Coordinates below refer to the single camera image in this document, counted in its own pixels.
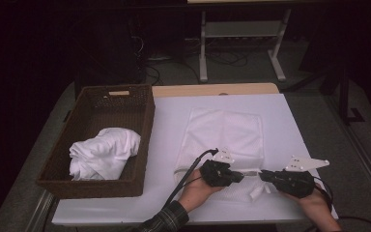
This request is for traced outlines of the white metal desk frame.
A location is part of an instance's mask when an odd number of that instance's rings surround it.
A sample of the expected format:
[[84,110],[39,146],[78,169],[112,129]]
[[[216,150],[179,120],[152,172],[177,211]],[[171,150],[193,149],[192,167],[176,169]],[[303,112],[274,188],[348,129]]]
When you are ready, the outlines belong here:
[[278,52],[281,47],[292,10],[286,9],[278,20],[207,20],[207,12],[201,13],[200,24],[200,53],[199,53],[199,80],[208,81],[206,58],[206,39],[220,38],[276,38],[273,49],[268,50],[271,65],[276,78],[280,82],[286,80],[284,71],[278,61]]

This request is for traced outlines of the white mesh laundry bag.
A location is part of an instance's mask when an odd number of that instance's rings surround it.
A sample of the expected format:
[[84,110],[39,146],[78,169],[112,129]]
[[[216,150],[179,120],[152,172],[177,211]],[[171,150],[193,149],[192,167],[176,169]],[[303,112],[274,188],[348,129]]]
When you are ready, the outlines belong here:
[[191,110],[174,170],[179,182],[197,158],[211,160],[208,153],[230,156],[230,169],[242,172],[243,179],[212,196],[216,201],[253,202],[261,195],[265,183],[257,176],[264,155],[262,118],[255,114],[209,108]]

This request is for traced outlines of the white foam board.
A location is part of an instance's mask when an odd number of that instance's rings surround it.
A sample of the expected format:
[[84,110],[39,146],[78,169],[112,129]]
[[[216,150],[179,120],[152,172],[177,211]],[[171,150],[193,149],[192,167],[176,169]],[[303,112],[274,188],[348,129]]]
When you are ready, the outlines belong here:
[[[293,114],[282,94],[156,98],[143,194],[139,197],[64,199],[52,222],[65,226],[129,225],[155,215],[175,187],[174,166],[189,113],[208,107],[258,114],[263,121],[263,167],[280,170],[291,157],[309,155]],[[268,223],[304,218],[301,209],[275,188],[253,203],[208,200],[189,214],[192,224]]]

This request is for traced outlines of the black metal stand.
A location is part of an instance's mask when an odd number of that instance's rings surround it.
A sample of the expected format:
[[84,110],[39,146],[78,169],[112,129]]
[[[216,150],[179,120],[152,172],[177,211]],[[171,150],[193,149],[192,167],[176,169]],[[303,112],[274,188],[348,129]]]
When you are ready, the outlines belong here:
[[324,78],[325,80],[319,87],[319,92],[324,96],[330,96],[339,88],[338,97],[338,114],[342,122],[349,126],[353,122],[364,122],[360,112],[356,108],[349,107],[349,92],[350,92],[350,78],[347,68],[343,64],[329,65],[318,72],[315,72],[293,84],[289,87],[281,89],[282,93],[293,93],[310,84],[311,82]]

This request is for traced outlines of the white shirt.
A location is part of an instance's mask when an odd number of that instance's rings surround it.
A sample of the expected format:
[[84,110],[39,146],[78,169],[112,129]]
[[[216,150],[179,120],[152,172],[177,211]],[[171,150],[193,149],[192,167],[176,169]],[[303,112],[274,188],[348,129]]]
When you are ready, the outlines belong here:
[[138,154],[141,136],[129,129],[106,128],[70,147],[74,181],[118,180],[128,159]]

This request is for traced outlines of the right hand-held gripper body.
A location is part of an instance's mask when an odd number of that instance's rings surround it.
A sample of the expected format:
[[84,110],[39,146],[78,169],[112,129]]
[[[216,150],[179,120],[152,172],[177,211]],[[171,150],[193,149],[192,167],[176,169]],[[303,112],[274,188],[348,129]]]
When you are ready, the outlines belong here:
[[316,186],[310,170],[328,165],[327,159],[292,157],[283,170],[273,172],[272,183],[279,191],[303,198]]

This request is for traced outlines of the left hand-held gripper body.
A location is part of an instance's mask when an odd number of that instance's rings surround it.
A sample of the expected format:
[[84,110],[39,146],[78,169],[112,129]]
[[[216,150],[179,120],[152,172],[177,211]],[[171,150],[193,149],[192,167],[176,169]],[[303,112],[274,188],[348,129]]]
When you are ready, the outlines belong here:
[[211,187],[229,187],[235,181],[230,170],[233,162],[227,149],[219,150],[212,159],[207,159],[200,167],[202,179]]

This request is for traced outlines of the person's left hand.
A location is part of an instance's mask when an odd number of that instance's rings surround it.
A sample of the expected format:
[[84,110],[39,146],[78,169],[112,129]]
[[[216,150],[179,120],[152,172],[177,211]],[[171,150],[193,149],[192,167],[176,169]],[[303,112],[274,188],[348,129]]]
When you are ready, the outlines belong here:
[[211,187],[201,176],[200,170],[194,170],[185,185],[182,195],[178,202],[183,206],[187,213],[203,205],[211,195],[223,190],[223,187]]

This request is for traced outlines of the brown wicker basket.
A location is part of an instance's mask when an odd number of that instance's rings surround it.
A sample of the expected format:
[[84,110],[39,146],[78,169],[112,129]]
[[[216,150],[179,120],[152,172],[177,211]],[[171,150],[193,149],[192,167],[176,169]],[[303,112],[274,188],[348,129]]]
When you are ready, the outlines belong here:
[[[150,85],[91,86],[80,92],[54,143],[37,184],[59,199],[134,197],[143,194],[148,148],[155,116]],[[118,180],[74,181],[70,175],[72,143],[106,128],[124,128],[141,136],[138,154]]]

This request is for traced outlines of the aluminium rail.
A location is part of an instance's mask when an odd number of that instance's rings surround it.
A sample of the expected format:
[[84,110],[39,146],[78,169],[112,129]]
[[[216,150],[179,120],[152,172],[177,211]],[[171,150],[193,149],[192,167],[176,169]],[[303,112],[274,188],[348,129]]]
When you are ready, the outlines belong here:
[[49,217],[55,197],[44,190],[38,200],[38,204],[29,219],[25,232],[43,232]]
[[362,146],[360,140],[357,138],[357,135],[351,128],[352,123],[363,122],[361,114],[357,111],[356,108],[351,108],[350,116],[342,116],[339,110],[340,106],[335,102],[333,97],[324,96],[324,101],[328,105],[329,111],[334,115],[334,118],[338,122],[341,130],[345,133],[352,147],[356,151],[357,158],[359,159],[362,166],[362,170],[371,183],[371,159],[366,149]]

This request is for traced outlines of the person's right hand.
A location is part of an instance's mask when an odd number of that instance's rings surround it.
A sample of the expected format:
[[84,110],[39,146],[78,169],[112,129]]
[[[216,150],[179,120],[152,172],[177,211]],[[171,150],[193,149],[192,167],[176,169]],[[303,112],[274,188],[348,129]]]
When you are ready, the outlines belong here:
[[284,192],[282,192],[282,195],[296,202],[301,207],[304,214],[319,226],[321,226],[323,222],[328,222],[329,220],[335,222],[325,197],[317,189],[313,189],[310,195],[303,198],[297,198]]

